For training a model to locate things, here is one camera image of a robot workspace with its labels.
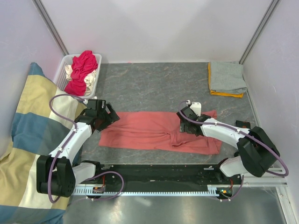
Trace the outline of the salmon pink t shirt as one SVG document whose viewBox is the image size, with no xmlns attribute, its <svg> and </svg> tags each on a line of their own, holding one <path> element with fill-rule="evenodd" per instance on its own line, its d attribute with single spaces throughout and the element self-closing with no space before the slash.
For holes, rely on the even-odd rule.
<svg viewBox="0 0 299 224">
<path fill-rule="evenodd" d="M 180 132 L 180 119 L 174 112 L 117 114 L 120 119 L 101 132 L 99 146 L 203 155 L 220 153 L 220 140 Z"/>
</svg>

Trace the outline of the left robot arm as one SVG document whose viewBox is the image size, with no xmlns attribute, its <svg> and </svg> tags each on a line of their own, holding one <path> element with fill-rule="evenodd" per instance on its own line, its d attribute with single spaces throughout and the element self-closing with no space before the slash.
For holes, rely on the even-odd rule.
<svg viewBox="0 0 299 224">
<path fill-rule="evenodd" d="M 48 155 L 41 155 L 36 162 L 36 190 L 47 194 L 51 203 L 61 197 L 70 197 L 75 187 L 84 182 L 99 183 L 103 173 L 100 163 L 73 162 L 95 131 L 103 131 L 120 118 L 112 105 L 100 99 L 90 99 L 86 108 L 72 121 L 73 126 L 62 142 Z"/>
</svg>

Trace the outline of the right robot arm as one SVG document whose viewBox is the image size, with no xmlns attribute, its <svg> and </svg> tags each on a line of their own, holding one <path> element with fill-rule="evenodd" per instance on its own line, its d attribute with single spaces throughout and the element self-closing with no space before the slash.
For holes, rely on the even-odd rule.
<svg viewBox="0 0 299 224">
<path fill-rule="evenodd" d="M 181 132 L 220 140 L 238 150 L 237 156 L 225 159 L 214 171 L 218 183 L 226 183 L 236 174 L 250 173 L 262 177 L 280 157 L 279 151 L 260 127 L 231 126 L 205 114 L 199 116 L 191 106 L 184 107 L 177 115 Z"/>
</svg>

